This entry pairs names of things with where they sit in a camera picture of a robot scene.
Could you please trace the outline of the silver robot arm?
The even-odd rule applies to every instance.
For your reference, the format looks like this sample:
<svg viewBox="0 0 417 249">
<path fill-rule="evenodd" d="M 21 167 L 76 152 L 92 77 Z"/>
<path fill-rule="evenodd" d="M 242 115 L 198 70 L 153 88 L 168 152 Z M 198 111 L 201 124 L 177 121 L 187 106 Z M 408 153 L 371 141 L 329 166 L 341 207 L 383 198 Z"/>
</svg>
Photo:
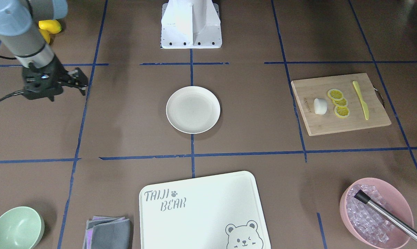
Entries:
<svg viewBox="0 0 417 249">
<path fill-rule="evenodd" d="M 66 0 L 0 0 L 0 41 L 22 65 L 21 90 L 2 99 L 23 95 L 28 100 L 49 98 L 72 87 L 85 95 L 88 77 L 80 68 L 67 71 L 39 31 L 37 23 L 55 21 L 68 13 Z"/>
</svg>

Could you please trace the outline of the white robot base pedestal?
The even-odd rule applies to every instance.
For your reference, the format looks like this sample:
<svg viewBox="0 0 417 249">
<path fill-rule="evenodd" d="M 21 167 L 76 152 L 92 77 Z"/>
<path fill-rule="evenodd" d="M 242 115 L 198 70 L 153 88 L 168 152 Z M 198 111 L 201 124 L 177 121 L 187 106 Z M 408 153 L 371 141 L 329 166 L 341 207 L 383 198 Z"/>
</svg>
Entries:
<svg viewBox="0 0 417 249">
<path fill-rule="evenodd" d="M 222 47 L 219 5 L 211 0 L 169 0 L 162 5 L 163 49 Z"/>
</svg>

